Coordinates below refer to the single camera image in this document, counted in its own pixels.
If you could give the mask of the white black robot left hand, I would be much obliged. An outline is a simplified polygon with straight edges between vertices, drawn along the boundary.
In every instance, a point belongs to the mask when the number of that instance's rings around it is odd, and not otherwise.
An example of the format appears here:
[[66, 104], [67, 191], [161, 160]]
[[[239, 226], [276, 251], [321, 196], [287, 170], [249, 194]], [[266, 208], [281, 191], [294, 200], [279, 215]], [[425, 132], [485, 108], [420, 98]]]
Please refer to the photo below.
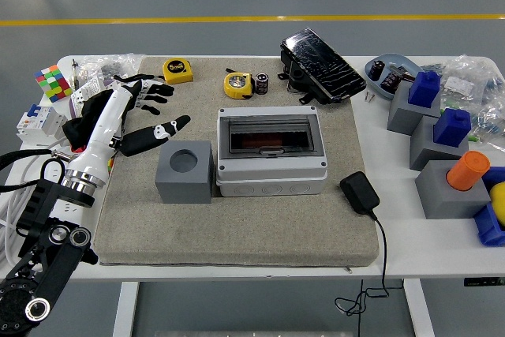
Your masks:
[[117, 87], [102, 91], [84, 102], [79, 118], [63, 126], [72, 149], [83, 151], [71, 160], [62, 184], [81, 192], [103, 187], [108, 179], [108, 162], [116, 153], [133, 156], [166, 143], [189, 122], [182, 115], [171, 122], [124, 132], [126, 115], [135, 107], [158, 115], [149, 101], [166, 103], [174, 88], [149, 77], [121, 79]]

